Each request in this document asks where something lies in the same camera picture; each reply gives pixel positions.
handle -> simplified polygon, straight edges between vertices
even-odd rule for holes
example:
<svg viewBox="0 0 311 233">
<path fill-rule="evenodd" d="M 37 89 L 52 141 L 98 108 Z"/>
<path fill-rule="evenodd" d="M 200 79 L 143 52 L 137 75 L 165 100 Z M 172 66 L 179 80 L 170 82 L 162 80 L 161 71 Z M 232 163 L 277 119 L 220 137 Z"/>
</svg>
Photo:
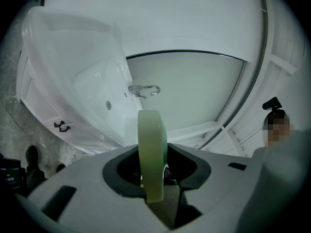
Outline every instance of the handle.
<svg viewBox="0 0 311 233">
<path fill-rule="evenodd" d="M 63 130 L 61 127 L 59 127 L 59 131 L 60 132 L 67 132 L 69 129 L 70 129 L 69 126 L 67 126 L 65 130 Z"/>
<path fill-rule="evenodd" d="M 60 126 L 62 126 L 65 122 L 64 121 L 60 121 L 59 124 L 56 124 L 56 122 L 54 123 L 54 128 L 59 128 Z"/>
</svg>

marble floor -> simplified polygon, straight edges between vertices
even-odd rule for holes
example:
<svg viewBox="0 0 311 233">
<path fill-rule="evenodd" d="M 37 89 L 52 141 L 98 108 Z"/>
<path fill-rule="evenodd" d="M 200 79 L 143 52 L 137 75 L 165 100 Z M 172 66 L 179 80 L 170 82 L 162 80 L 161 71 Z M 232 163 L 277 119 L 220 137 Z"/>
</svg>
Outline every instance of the marble floor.
<svg viewBox="0 0 311 233">
<path fill-rule="evenodd" d="M 34 6 L 40 6 L 40 0 L 25 3 L 0 45 L 0 153 L 19 159 L 26 167 L 26 149 L 35 145 L 39 150 L 39 167 L 49 178 L 60 163 L 68 166 L 86 155 L 52 134 L 16 99 L 17 66 L 23 44 L 21 24 Z"/>
</svg>

faucet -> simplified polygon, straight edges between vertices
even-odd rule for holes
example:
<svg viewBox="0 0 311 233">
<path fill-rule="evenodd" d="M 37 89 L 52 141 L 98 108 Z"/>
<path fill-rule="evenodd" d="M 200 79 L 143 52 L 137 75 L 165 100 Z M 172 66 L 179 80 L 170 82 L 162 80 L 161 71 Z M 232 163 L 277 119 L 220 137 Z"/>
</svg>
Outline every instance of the faucet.
<svg viewBox="0 0 311 233">
<path fill-rule="evenodd" d="M 137 98 L 146 99 L 146 97 L 142 96 L 139 92 L 142 89 L 149 89 L 149 88 L 155 88 L 156 89 L 156 91 L 150 93 L 151 96 L 154 96 L 154 95 L 158 94 L 161 91 L 161 88 L 159 86 L 157 86 L 157 85 L 146 85 L 146 86 L 130 85 L 128 87 L 128 91 L 130 93 L 134 93 L 135 97 L 137 97 Z"/>
</svg>

chrome faucet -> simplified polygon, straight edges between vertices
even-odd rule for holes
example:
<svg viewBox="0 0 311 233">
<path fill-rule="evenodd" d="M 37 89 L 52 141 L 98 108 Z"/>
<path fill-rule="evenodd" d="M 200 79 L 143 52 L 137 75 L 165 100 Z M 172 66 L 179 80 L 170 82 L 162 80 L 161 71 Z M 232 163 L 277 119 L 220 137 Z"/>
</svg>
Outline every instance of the chrome faucet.
<svg viewBox="0 0 311 233">
<path fill-rule="evenodd" d="M 142 96 L 139 92 L 142 89 L 149 89 L 149 88 L 155 88 L 156 89 L 156 91 L 150 93 L 151 96 L 154 96 L 154 95 L 158 94 L 161 91 L 161 88 L 159 86 L 157 86 L 157 85 L 146 85 L 146 86 L 130 85 L 128 87 L 128 91 L 130 93 L 134 93 L 135 97 L 137 97 L 137 98 L 146 99 L 146 97 Z"/>
</svg>

person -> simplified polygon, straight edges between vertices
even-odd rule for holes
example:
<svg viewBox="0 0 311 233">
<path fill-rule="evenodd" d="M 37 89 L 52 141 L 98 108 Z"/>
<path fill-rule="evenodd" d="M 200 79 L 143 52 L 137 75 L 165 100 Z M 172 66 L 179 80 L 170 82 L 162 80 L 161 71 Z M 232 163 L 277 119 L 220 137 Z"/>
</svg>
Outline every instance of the person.
<svg viewBox="0 0 311 233">
<path fill-rule="evenodd" d="M 38 166 L 38 150 L 35 146 L 30 146 L 26 150 L 26 186 L 27 193 L 30 194 L 37 186 L 42 184 L 47 179 L 44 176 L 44 172 L 39 169 Z M 56 173 L 64 169 L 66 166 L 64 164 L 58 165 Z"/>
<path fill-rule="evenodd" d="M 292 134 L 290 120 L 284 110 L 273 109 L 263 123 L 265 147 L 273 147 L 274 142 L 283 141 Z"/>
</svg>

